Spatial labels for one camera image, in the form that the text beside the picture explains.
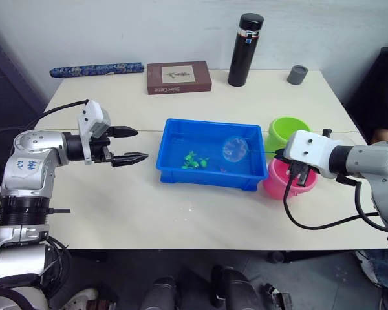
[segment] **black thermos bottle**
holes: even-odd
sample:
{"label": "black thermos bottle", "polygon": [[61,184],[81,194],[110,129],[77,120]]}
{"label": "black thermos bottle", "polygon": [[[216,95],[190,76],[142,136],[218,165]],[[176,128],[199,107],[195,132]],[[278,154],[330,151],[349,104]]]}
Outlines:
{"label": "black thermos bottle", "polygon": [[254,13],[245,13],[240,17],[227,80],[232,86],[243,86],[246,83],[263,21],[263,16]]}

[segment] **robotic arm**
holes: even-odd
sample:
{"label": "robotic arm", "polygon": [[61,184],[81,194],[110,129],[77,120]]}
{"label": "robotic arm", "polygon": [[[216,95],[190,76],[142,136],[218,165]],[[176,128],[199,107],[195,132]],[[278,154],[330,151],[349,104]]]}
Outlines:
{"label": "robotic arm", "polygon": [[[79,160],[86,165],[110,162],[119,167],[148,157],[139,152],[122,156],[109,152],[109,137],[129,137],[138,132],[111,127],[108,113],[95,101],[86,104],[78,125],[79,135],[48,130],[22,132],[14,140],[14,153],[5,167],[0,188],[0,292],[7,298],[26,299],[33,309],[48,309],[47,299],[63,281],[56,268],[62,268],[66,248],[49,236],[46,224],[48,215],[70,212],[49,207],[55,168]],[[17,309],[13,308],[15,299],[11,299],[0,297],[0,309]]]}
{"label": "robotic arm", "polygon": [[[309,169],[325,178],[336,178],[340,183],[356,186],[356,208],[360,216],[369,225],[388,232],[388,141],[369,146],[343,146],[342,141],[329,139],[331,132],[330,129],[325,129],[320,136],[298,130],[288,140],[285,149],[278,152],[277,157],[292,165],[300,164],[297,183],[300,186],[305,186]],[[365,178],[371,184],[372,200],[385,227],[366,217],[359,201],[361,183],[346,176]]]}

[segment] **brown box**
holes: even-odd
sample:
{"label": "brown box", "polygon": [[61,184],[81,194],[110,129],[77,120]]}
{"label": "brown box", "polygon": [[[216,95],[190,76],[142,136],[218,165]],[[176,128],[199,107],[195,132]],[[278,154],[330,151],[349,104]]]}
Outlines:
{"label": "brown box", "polygon": [[178,92],[209,92],[211,78],[205,61],[187,63],[149,63],[147,65],[149,95]]}

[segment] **pink plastic cup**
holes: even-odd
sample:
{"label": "pink plastic cup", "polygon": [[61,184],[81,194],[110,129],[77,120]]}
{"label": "pink plastic cup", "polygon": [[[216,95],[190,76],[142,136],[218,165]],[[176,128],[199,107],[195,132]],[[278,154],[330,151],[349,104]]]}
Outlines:
{"label": "pink plastic cup", "polygon": [[[289,175],[287,174],[287,170],[289,165],[287,163],[283,163],[280,160],[273,159],[268,166],[269,177],[263,181],[263,187],[269,196],[273,199],[282,200],[283,195],[285,193],[285,189],[287,186],[287,182],[289,180]],[[306,187],[297,186],[297,178],[293,181],[292,186],[290,187],[288,198],[297,196],[302,192],[310,191],[318,181],[318,175],[310,171],[307,181]]]}

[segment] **green toy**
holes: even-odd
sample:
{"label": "green toy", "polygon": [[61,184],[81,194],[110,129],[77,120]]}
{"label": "green toy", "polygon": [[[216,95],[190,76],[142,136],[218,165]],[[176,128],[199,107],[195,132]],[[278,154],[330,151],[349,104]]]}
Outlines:
{"label": "green toy", "polygon": [[207,161],[209,160],[209,158],[206,158],[206,159],[199,158],[200,163],[198,163],[197,161],[194,160],[195,156],[197,156],[197,154],[195,154],[192,150],[189,151],[188,155],[184,157],[185,159],[184,166],[181,166],[181,168],[182,169],[197,169],[198,167],[206,168]]}

